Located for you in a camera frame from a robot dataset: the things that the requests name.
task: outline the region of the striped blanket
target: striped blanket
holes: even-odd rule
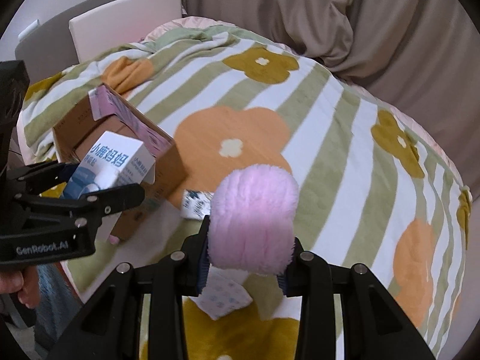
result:
[[[470,193],[385,104],[249,31],[176,28],[33,85],[22,117],[38,160],[54,155],[52,126],[101,82],[175,138],[189,176],[160,220],[146,222],[155,235],[140,229],[118,246],[98,241],[94,256],[65,264],[79,293],[91,293],[106,275],[99,272],[133,243],[143,263],[153,262],[198,231],[198,222],[178,217],[184,188],[214,191],[233,169],[272,164],[300,185],[295,232],[304,248],[332,264],[371,267],[439,353],[462,286]],[[213,321],[187,299],[190,358],[293,358],[300,300],[284,298],[275,278],[222,274],[254,302]],[[342,359],[339,303],[337,318]]]

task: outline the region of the white box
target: white box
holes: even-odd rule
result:
[[[84,193],[142,181],[155,181],[155,158],[141,140],[105,131],[80,162],[61,197],[78,199]]]

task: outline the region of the human hand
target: human hand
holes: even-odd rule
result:
[[[38,287],[37,268],[30,266],[23,272],[0,271],[0,294],[13,294],[18,292],[21,304],[33,309],[40,303],[40,289]]]

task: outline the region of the pink plush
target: pink plush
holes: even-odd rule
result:
[[[208,254],[218,268],[263,275],[283,273],[292,260],[299,187],[282,168],[235,170],[211,202]]]

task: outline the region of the blue fabric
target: blue fabric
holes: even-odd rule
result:
[[[56,342],[82,305],[56,266],[39,266],[38,277],[40,305],[36,308],[37,324]]]

